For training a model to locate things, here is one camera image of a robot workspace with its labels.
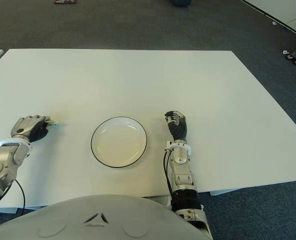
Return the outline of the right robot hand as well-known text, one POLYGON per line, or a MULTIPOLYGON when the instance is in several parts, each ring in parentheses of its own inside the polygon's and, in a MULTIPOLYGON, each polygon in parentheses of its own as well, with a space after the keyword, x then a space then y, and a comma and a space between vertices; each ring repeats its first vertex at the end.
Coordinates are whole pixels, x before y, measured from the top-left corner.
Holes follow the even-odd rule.
POLYGON ((174 141, 186 141, 187 122, 186 117, 177 110, 168 111, 164 114, 165 120, 174 141))

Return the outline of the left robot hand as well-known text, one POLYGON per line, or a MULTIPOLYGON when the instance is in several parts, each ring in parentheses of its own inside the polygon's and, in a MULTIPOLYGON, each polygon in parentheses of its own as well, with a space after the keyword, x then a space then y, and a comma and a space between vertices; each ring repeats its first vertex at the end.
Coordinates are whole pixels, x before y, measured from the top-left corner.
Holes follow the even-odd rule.
POLYGON ((40 115, 21 117, 12 127, 10 136, 26 139, 30 143, 39 141, 48 134, 47 121, 50 119, 49 116, 40 115))

